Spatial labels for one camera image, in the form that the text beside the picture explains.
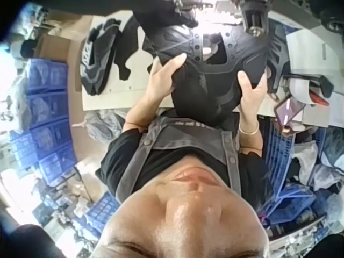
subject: silver bangle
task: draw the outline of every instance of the silver bangle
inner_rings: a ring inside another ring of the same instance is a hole
[[[257,129],[256,129],[256,131],[254,131],[253,133],[244,132],[244,131],[241,129],[240,123],[239,123],[239,131],[240,131],[240,133],[242,133],[242,134],[244,134],[244,135],[255,135],[255,134],[259,131],[259,122],[257,121]]]

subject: nose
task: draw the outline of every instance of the nose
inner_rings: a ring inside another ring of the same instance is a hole
[[[193,250],[192,257],[196,255],[195,250],[199,250],[195,257],[202,257],[206,253],[206,243],[219,228],[220,217],[221,205],[201,191],[189,191],[171,198],[166,206],[166,224],[173,235],[175,251],[183,252],[175,257],[187,257],[187,250]]]

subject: gray apron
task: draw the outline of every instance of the gray apron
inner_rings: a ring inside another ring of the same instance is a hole
[[[116,191],[121,203],[128,198],[152,150],[194,147],[203,150],[227,166],[231,189],[241,195],[238,153],[232,132],[208,127],[188,118],[159,117],[141,138],[138,149],[127,166]]]

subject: mouth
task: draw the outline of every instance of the mouth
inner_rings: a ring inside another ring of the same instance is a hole
[[[219,181],[206,169],[191,167],[180,172],[173,181],[178,182],[200,182],[211,186],[220,186]]]

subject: hand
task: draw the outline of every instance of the hand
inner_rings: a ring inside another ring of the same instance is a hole
[[[155,58],[149,75],[146,97],[150,101],[162,101],[174,90],[172,75],[181,68],[187,59],[186,54],[181,54],[162,66],[159,58]]]
[[[263,74],[255,89],[252,89],[251,81],[244,71],[238,72],[238,80],[242,91],[240,112],[247,119],[255,119],[268,91],[267,74]]]

